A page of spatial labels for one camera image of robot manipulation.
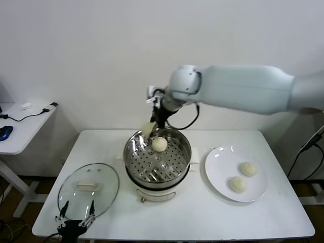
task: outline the steamed bun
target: steamed bun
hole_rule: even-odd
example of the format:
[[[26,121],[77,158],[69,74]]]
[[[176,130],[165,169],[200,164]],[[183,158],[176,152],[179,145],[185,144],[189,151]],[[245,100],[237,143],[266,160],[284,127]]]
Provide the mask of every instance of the steamed bun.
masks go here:
[[[247,190],[247,182],[240,176],[234,176],[229,180],[229,186],[237,193],[243,193]]]
[[[152,148],[156,152],[163,152],[168,146],[168,142],[163,137],[154,138],[152,141]]]
[[[240,164],[239,169],[243,175],[246,175],[249,177],[256,175],[256,173],[258,172],[257,167],[252,162],[244,162],[244,163]]]
[[[141,128],[142,135],[148,138],[154,128],[154,125],[155,123],[145,123]]]

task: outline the computer mouse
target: computer mouse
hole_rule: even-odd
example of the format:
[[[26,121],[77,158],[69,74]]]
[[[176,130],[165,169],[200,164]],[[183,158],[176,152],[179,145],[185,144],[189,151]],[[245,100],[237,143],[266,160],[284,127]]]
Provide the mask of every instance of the computer mouse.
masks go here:
[[[0,128],[0,141],[4,141],[9,138],[9,135],[11,134],[13,129],[13,126],[4,126]]]

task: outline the glass lid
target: glass lid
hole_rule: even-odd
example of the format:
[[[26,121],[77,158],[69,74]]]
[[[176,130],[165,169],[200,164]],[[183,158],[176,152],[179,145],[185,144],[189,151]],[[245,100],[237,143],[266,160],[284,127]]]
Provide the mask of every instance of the glass lid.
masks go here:
[[[83,220],[88,216],[92,201],[96,217],[114,202],[119,190],[119,177],[109,165],[96,163],[74,171],[61,186],[57,203],[59,210],[68,204],[65,217]]]

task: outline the white plate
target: white plate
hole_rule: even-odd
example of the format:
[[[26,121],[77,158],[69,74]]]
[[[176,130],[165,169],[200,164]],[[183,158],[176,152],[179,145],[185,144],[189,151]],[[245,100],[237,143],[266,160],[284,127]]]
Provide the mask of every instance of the white plate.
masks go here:
[[[239,169],[243,162],[252,162],[258,172],[255,176],[247,177]],[[233,146],[223,146],[213,149],[206,158],[205,170],[213,187],[224,196],[240,202],[255,201],[263,196],[267,188],[267,177],[260,164],[247,151]],[[233,176],[241,176],[247,182],[244,193],[233,191],[228,181]]]

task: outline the lid rim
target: lid rim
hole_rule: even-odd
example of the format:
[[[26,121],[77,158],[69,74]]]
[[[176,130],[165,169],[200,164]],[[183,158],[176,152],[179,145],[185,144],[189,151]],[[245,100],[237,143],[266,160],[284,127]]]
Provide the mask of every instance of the lid rim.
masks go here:
[[[102,215],[103,213],[105,213],[108,209],[110,209],[110,207],[111,207],[111,205],[115,202],[115,199],[116,199],[116,197],[117,197],[117,194],[118,194],[118,192],[119,192],[119,187],[120,187],[120,179],[119,179],[119,175],[118,175],[118,173],[117,173],[117,171],[115,170],[115,168],[114,167],[112,167],[112,166],[110,166],[110,165],[108,165],[108,164],[105,164],[105,163],[91,163],[91,164],[86,164],[86,165],[84,165],[84,166],[81,166],[81,167],[79,167],[79,168],[77,168],[75,171],[73,171],[70,175],[68,175],[68,177],[66,177],[65,178],[65,180],[63,181],[63,183],[62,183],[62,185],[60,186],[60,190],[59,190],[59,193],[58,193],[58,195],[57,195],[57,207],[58,207],[58,209],[59,209],[59,212],[61,212],[61,208],[60,208],[60,204],[59,204],[59,198],[60,198],[60,192],[61,192],[61,190],[62,190],[62,187],[63,187],[63,185],[65,184],[65,182],[76,172],[76,171],[78,171],[78,170],[80,170],[80,169],[82,169],[82,168],[84,168],[84,167],[86,167],[86,166],[91,166],[91,165],[105,165],[105,166],[108,166],[108,167],[110,167],[114,172],[115,172],[115,174],[116,174],[116,176],[117,176],[117,183],[118,183],[118,185],[117,185],[117,191],[116,191],[116,193],[115,193],[115,196],[113,197],[113,199],[112,199],[112,201],[111,201],[111,203],[110,203],[110,205],[109,205],[109,207],[106,209],[106,210],[104,210],[102,213],[100,213],[100,214],[95,214],[96,215],[96,217],[95,218],[97,218],[97,217],[99,217],[100,215]],[[64,218],[66,218],[66,219],[68,219],[68,220],[75,220],[75,219],[70,219],[70,218],[68,218],[67,216],[66,216],[66,214],[65,214],[65,217]]]

